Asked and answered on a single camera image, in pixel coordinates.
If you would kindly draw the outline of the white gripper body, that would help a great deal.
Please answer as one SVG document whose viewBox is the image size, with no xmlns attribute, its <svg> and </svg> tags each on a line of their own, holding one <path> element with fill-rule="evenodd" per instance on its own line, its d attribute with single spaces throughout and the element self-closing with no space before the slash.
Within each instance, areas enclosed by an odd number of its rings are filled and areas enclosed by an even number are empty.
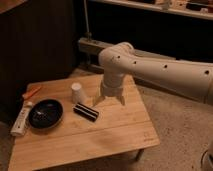
<svg viewBox="0 0 213 171">
<path fill-rule="evenodd" d="M 118 97 L 121 96 L 123 93 L 123 87 L 108 87 L 104 84 L 104 82 L 101 82 L 100 84 L 100 92 L 102 96 L 107 97 Z"/>
</svg>

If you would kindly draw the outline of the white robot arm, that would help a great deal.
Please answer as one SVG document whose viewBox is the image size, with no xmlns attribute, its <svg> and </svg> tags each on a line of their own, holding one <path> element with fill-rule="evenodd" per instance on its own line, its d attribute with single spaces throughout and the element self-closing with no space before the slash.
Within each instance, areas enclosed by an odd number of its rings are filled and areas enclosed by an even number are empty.
<svg viewBox="0 0 213 171">
<path fill-rule="evenodd" d="M 192 100 L 213 105 L 212 63 L 137 57 L 128 42 L 103 49 L 98 58 L 104 75 L 94 97 L 94 105 L 106 96 L 116 97 L 124 105 L 123 81 L 127 74 Z"/>
</svg>

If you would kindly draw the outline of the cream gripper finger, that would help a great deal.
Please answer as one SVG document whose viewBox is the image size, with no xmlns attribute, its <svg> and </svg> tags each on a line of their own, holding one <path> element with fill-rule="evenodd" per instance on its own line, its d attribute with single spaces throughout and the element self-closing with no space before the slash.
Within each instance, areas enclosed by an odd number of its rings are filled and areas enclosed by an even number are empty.
<svg viewBox="0 0 213 171">
<path fill-rule="evenodd" d="M 125 98 L 124 98 L 124 96 L 121 96 L 121 97 L 120 97 L 120 101 L 121 101 L 121 104 L 122 104 L 123 106 L 125 106 Z"/>
<path fill-rule="evenodd" d="M 100 94 L 96 94 L 95 97 L 93 98 L 93 105 L 96 106 L 98 103 L 102 102 L 105 99 L 104 96 Z"/>
</svg>

